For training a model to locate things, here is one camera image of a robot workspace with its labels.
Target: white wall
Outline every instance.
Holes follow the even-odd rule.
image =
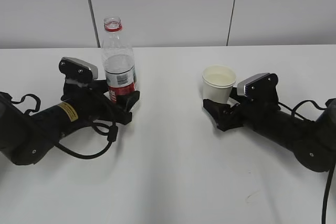
[[[87,0],[0,0],[0,48],[94,46]]]
[[[229,45],[336,44],[335,0],[236,0]]]
[[[118,15],[134,46],[223,46],[233,0],[92,0],[99,37]]]
[[[221,46],[233,0],[92,0],[134,46]],[[336,44],[334,0],[236,0],[229,45]],[[0,48],[96,47],[87,0],[0,0]]]

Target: white table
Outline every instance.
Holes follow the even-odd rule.
[[[276,73],[280,101],[291,107],[305,99],[324,104],[336,97],[336,46],[134,52],[141,104],[133,122],[120,127],[111,150],[92,161],[56,148],[30,166],[15,166],[0,155],[0,223],[320,223],[327,174],[304,168],[291,152],[249,129],[214,129],[199,88],[202,70],[223,64],[235,70],[238,81]],[[64,56],[102,70],[97,48],[3,49],[0,89],[15,100],[34,93],[41,109],[57,104],[64,82],[58,62]],[[31,106],[29,101],[20,108]],[[309,105],[300,111],[311,119],[320,114]],[[62,142],[89,154],[106,139],[83,129]],[[336,222],[335,199],[334,182],[328,223]]]

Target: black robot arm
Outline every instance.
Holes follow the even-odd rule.
[[[328,171],[336,151],[336,100],[327,101],[327,109],[315,122],[297,118],[298,107],[291,114],[280,110],[277,83],[274,73],[257,74],[232,89],[230,98],[237,102],[235,105],[204,100],[203,107],[220,130],[247,126],[292,151],[308,169]]]
[[[52,106],[32,116],[39,110],[40,100],[32,94],[37,106],[22,113],[13,104],[12,97],[0,92],[0,151],[16,165],[36,164],[52,148],[82,159],[96,158],[105,153],[116,140],[117,123],[128,124],[132,121],[130,109],[139,99],[139,91],[117,97],[111,102],[104,93],[108,86],[106,80],[96,80],[96,66],[76,58],[64,57],[59,70],[65,74],[64,94],[60,104]],[[95,120],[110,121],[106,125]],[[75,153],[59,141],[83,127],[92,127],[97,133],[107,136],[107,145],[99,153],[82,155]]]

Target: paper cup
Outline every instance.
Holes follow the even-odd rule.
[[[213,65],[203,71],[203,99],[227,103],[236,74],[225,66]]]

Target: plastic water bottle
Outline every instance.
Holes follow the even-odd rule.
[[[102,61],[110,99],[116,102],[118,95],[129,94],[137,88],[134,54],[122,34],[119,17],[105,18],[104,28],[107,34],[102,44]]]

